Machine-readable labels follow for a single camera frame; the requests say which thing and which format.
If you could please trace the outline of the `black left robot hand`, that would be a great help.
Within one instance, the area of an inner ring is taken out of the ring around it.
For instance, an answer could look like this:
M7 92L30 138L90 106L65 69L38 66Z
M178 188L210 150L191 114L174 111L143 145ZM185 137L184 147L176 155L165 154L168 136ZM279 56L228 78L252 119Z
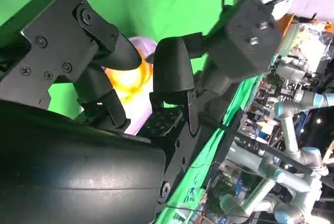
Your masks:
M213 61L206 58L201 70L194 74L199 116L221 121L240 83L231 80Z

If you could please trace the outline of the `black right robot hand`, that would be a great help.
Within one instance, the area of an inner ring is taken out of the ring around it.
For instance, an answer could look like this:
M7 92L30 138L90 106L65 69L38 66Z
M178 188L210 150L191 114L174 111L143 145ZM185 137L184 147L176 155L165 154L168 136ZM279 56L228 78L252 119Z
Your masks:
M183 38L159 42L138 135L105 68L142 59L87 0L31 0L1 25L1 223L153 223L200 133Z

